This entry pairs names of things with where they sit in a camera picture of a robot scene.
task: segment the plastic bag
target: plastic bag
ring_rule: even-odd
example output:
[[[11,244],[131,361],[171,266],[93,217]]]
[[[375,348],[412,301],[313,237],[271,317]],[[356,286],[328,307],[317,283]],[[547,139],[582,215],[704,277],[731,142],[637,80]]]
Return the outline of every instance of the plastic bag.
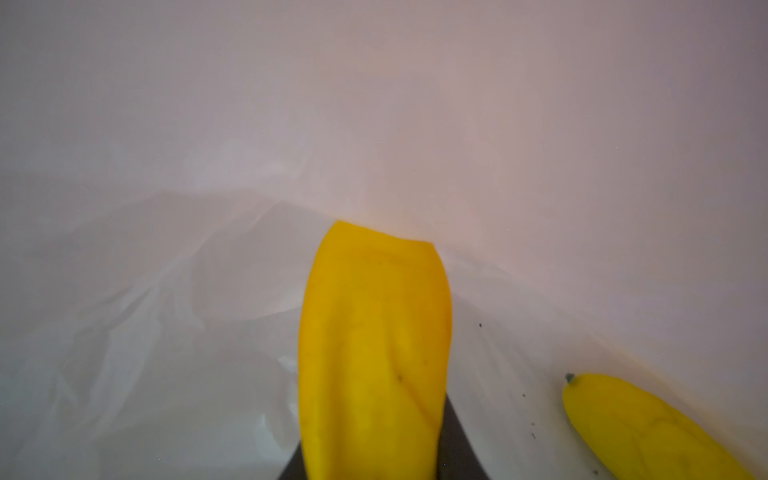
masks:
[[[0,472],[276,477],[303,284],[339,217],[440,246],[449,395],[492,478],[594,477],[559,398],[586,370],[764,474],[766,19],[3,6]]]

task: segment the translucent plastic sheet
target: translucent plastic sheet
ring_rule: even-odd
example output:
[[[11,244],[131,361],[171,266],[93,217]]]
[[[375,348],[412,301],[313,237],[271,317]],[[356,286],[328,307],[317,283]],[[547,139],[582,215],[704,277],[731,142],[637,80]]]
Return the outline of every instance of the translucent plastic sheet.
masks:
[[[275,478],[334,217],[439,245],[491,477],[594,478],[585,370],[765,475],[768,5],[635,3],[4,3],[0,476]]]

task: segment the white plastic bag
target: white plastic bag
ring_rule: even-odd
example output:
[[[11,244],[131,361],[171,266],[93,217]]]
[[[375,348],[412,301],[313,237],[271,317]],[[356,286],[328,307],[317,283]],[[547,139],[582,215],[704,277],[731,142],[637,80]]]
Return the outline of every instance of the white plastic bag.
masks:
[[[439,245],[449,395],[491,477],[594,477],[560,401],[586,370],[765,475],[766,20],[760,2],[0,7],[0,476],[275,478],[334,217]]]

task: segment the white surface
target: white surface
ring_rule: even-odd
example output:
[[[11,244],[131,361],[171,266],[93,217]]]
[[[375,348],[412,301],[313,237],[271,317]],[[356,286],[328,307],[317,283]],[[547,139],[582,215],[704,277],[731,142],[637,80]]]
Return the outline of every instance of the white surface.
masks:
[[[2,4],[0,473],[276,476],[341,217],[441,247],[494,478],[592,478],[559,407],[586,369],[765,475],[767,14]]]

